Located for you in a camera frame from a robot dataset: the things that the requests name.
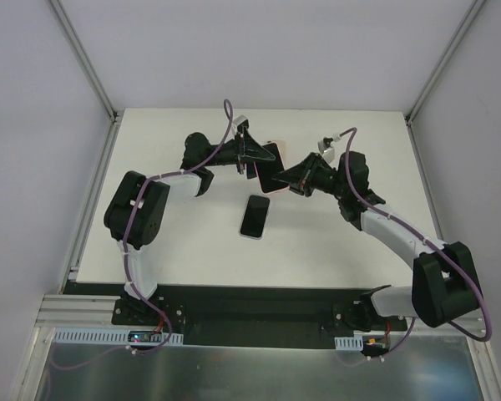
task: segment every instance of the white enclosure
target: white enclosure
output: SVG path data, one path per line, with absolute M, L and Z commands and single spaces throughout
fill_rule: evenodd
M 116 109 L 408 112 L 471 0 L 64 0 Z
M 223 98 L 406 115 L 437 228 L 473 252 L 501 370 L 501 0 L 7 0 L 0 400 L 24 385 L 43 295 L 78 264 L 118 112 Z
M 0 2 L 0 400 L 56 292 L 109 119 L 44 2 Z

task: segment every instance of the black smartphone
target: black smartphone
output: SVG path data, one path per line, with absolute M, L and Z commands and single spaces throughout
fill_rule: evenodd
M 245 215 L 241 222 L 240 234 L 259 240 L 264 233 L 269 203 L 271 201 L 264 196 L 251 195 L 247 201 Z
M 284 164 L 282 163 L 282 156 L 278 149 L 278 144 L 270 142 L 263 147 L 275 155 L 275 160 L 258 161 L 255 163 L 256 174 L 258 175 L 258 180 L 260 180 L 261 191 L 264 194 L 271 194 L 273 192 L 278 192 L 279 190 L 284 190 L 289 186 L 289 184 L 286 182 L 275 181 L 271 178 L 274 174 L 284 171 Z

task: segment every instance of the purple cable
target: purple cable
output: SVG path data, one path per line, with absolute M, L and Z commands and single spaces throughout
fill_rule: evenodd
M 53 353 L 54 353 L 54 351 L 52 351 L 50 353 L 50 355 L 48 355 L 48 363 L 50 364 L 50 366 L 52 366 L 56 370 L 61 370 L 62 372 L 69 372 L 71 370 L 80 369 L 80 368 L 83 368 L 84 366 L 87 366 L 87 365 L 93 363 L 93 362 L 96 362 L 99 359 L 101 359 L 102 357 L 108 355 L 109 353 L 112 353 L 113 351 L 117 351 L 118 349 L 126 349 L 126 348 L 123 347 L 122 345 L 118 345 L 116 347 L 108 348 L 105 351 L 99 353 L 98 355 L 92 357 L 91 359 L 88 359 L 87 361 L 84 361 L 84 362 L 81 362 L 81 363 L 77 363 L 76 365 L 71 365 L 71 366 L 61 366 L 61 365 L 58 365 L 53 360 Z
M 211 153 L 211 155 L 209 155 L 208 157 L 206 157 L 203 161 L 201 161 L 195 167 L 192 167 L 192 168 L 190 168 L 188 170 L 173 171 L 171 173 L 164 173 L 162 175 L 153 175 L 153 176 L 147 178 L 144 181 L 144 183 L 141 186 L 141 188 L 139 189 L 139 193 L 137 195 L 137 199 L 135 200 L 134 207 L 132 208 L 132 212 L 130 213 L 130 218 L 128 220 L 128 224 L 126 226 L 126 229 L 124 230 L 124 235 L 123 235 L 124 273 L 126 274 L 126 280 L 128 282 L 132 281 L 132 277 L 130 275 L 130 270 L 129 270 L 128 242 L 127 241 L 128 241 L 128 237 L 129 237 L 130 231 L 132 229 L 132 224 L 134 223 L 135 215 L 137 214 L 137 210 L 139 208 L 139 203 L 143 199 L 143 195 L 144 195 L 144 192 L 146 191 L 147 185 L 150 182 L 154 181 L 154 180 L 161 180 L 163 178 L 171 177 L 171 176 L 174 176 L 174 175 L 190 174 L 193 171 L 198 170 L 200 167 L 206 165 L 206 163 L 208 163 L 211 159 L 213 159 L 213 157 L 217 154 L 217 152 L 219 152 L 220 148 L 225 144 L 226 138 L 228 138 L 228 135 L 230 133 L 230 129 L 232 128 L 232 121 L 234 119 L 234 110 L 232 108 L 232 103 L 228 99 L 225 99 L 225 101 L 223 102 L 223 106 L 224 106 L 224 109 L 225 109 L 226 118 L 228 119 L 228 126 L 226 127 L 226 132 L 225 132 L 225 135 L 223 136 L 221 142 L 217 145 L 217 147 L 215 147 L 215 149 Z M 154 309 L 161 316 L 161 318 L 164 319 L 164 321 L 167 323 L 167 326 L 168 326 L 168 329 L 169 329 L 169 335 L 167 336 L 167 338 L 165 340 L 163 340 L 161 343 L 159 343 L 154 348 L 151 348 L 151 349 L 145 350 L 145 351 L 138 351 L 138 353 L 152 353 L 153 351 L 157 350 L 158 348 L 163 347 L 170 340 L 170 337 L 173 335 L 173 328 L 172 328 L 172 326 L 170 324 L 169 319 L 167 318 L 167 315 L 165 315 L 165 313 L 161 309 L 159 309 L 158 307 L 156 307 L 152 302 L 150 302 L 147 298 L 145 298 L 139 292 L 139 290 L 137 289 L 137 287 L 135 286 L 135 284 L 133 282 L 130 284 L 130 287 L 132 288 L 132 290 L 134 290 L 135 294 L 139 297 L 139 299 L 141 301 L 143 301 L 144 303 L 146 303 L 150 308 Z
M 379 215 L 385 216 L 386 218 L 395 221 L 397 224 L 400 226 L 404 227 L 408 231 L 410 231 L 415 237 L 423 241 L 425 244 L 428 245 L 429 248 L 431 248 L 433 251 L 435 251 L 444 261 L 446 261 L 458 274 L 459 276 L 468 284 L 468 287 L 471 288 L 473 291 L 473 294 L 475 294 L 475 297 L 477 298 L 478 305 L 481 308 L 481 312 L 483 313 L 483 319 L 484 319 L 484 324 L 486 325 L 486 333 L 484 334 L 483 337 L 476 336 L 475 334 L 469 332 L 465 328 L 459 326 L 455 322 L 449 322 L 449 324 L 453 327 L 455 327 L 457 330 L 465 334 L 466 336 L 472 338 L 473 340 L 476 341 L 481 341 L 481 342 L 487 342 L 491 337 L 492 337 L 492 321 L 490 319 L 490 315 L 488 314 L 488 307 L 486 306 L 486 302 L 483 299 L 483 295 L 479 291 L 478 287 L 475 285 L 473 280 L 466 274 L 466 272 L 460 267 L 457 263 L 455 263 L 449 256 L 447 256 L 445 253 L 443 253 L 432 241 L 427 240 L 425 236 L 416 230 L 414 227 L 410 226 L 407 222 L 401 220 L 397 216 L 394 215 L 388 215 L 385 211 L 381 211 L 377 207 L 373 206 L 369 202 L 367 202 L 364 198 L 361 197 L 361 195 L 357 192 L 357 189 L 355 188 L 354 184 L 352 183 L 352 177 L 351 173 L 349 171 L 349 152 L 351 150 L 351 144 L 352 140 L 354 139 L 355 135 L 357 134 L 358 129 L 356 127 L 352 127 L 348 129 L 347 131 L 343 132 L 340 134 L 340 137 L 344 135 L 351 134 L 351 137 L 349 138 L 349 141 L 347 142 L 347 149 L 345 151 L 345 172 L 347 176 L 347 182 L 349 184 L 349 187 L 351 188 L 352 193 L 354 196 L 367 208 L 371 209 L 372 211 L 378 213 Z

